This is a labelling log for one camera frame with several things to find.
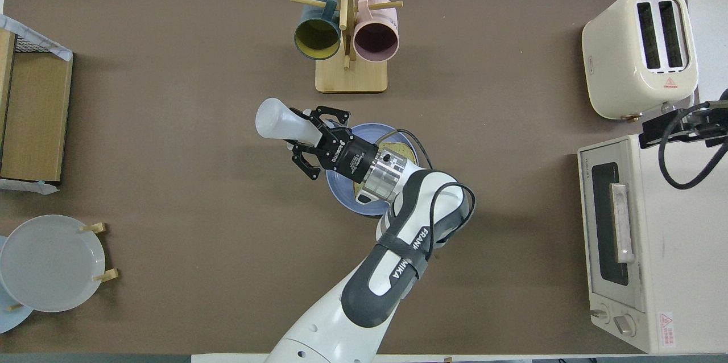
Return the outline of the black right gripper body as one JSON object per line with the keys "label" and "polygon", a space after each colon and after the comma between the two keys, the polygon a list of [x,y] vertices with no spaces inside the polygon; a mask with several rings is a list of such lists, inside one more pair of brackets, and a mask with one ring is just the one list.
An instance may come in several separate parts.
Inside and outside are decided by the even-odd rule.
{"label": "black right gripper body", "polygon": [[709,106],[699,110],[697,116],[697,135],[707,147],[715,147],[726,142],[727,138],[727,101],[710,101]]}

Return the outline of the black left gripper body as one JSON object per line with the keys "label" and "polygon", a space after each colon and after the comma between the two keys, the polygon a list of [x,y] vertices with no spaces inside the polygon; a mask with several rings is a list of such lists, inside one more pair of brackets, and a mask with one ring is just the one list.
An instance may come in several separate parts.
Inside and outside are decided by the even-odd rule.
{"label": "black left gripper body", "polygon": [[366,178],[379,147],[357,137],[349,128],[333,128],[318,142],[318,160],[326,170],[335,171],[355,183]]}

